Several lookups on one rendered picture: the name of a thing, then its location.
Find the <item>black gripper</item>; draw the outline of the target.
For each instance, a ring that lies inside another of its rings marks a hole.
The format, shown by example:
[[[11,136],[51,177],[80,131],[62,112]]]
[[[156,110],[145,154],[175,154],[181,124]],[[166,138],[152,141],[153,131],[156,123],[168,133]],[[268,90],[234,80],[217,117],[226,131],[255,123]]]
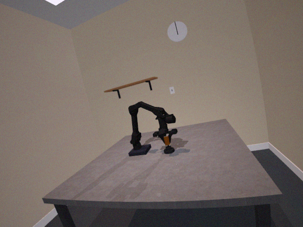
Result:
[[[167,130],[168,130],[168,127],[167,127],[167,124],[165,124],[165,125],[160,125],[160,129],[163,129],[163,127],[165,127]],[[168,137],[169,137],[169,142],[171,143],[171,136],[173,135],[173,134],[177,134],[177,132],[178,132],[178,130],[177,129],[172,129],[171,131],[169,131],[168,130]],[[157,137],[158,136],[158,138],[161,138],[160,136],[159,136],[159,132],[158,131],[156,131],[156,132],[154,132],[153,133],[153,137]],[[162,141],[164,142],[164,137],[162,137],[161,138],[162,139]],[[165,143],[165,142],[164,142]]]

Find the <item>dark grey round pedestal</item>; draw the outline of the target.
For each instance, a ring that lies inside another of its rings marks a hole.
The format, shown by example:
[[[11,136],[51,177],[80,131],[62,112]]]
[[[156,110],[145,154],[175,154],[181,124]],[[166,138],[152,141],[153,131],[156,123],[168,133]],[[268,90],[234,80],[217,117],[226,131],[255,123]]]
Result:
[[[164,149],[164,153],[165,154],[171,154],[175,151],[174,147],[171,147],[171,146],[167,146],[165,149]]]

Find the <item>orange knob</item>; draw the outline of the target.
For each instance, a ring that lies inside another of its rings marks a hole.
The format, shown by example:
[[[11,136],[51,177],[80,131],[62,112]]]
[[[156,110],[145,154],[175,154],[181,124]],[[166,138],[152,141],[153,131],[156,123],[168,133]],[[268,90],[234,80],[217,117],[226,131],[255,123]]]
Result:
[[[165,145],[168,146],[170,145],[170,142],[169,142],[169,137],[164,137],[164,142],[165,142]]]

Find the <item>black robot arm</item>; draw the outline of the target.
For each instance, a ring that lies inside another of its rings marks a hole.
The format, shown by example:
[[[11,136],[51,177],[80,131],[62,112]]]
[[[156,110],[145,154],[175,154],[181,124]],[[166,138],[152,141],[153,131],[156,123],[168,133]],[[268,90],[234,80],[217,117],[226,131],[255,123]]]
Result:
[[[168,114],[164,110],[164,108],[154,107],[154,106],[144,103],[142,101],[129,106],[128,110],[129,110],[129,114],[131,115],[131,118],[132,118],[132,127],[133,127],[132,139],[131,139],[130,143],[133,145],[133,150],[142,148],[142,146],[139,142],[141,140],[141,132],[138,131],[138,121],[137,121],[138,108],[140,108],[140,107],[153,112],[153,114],[157,116],[156,120],[158,119],[159,125],[165,125],[165,124],[176,122],[176,117],[173,114]],[[168,133],[168,130],[165,127],[163,127],[163,129],[159,128],[159,136],[161,138],[165,137],[167,133]]]

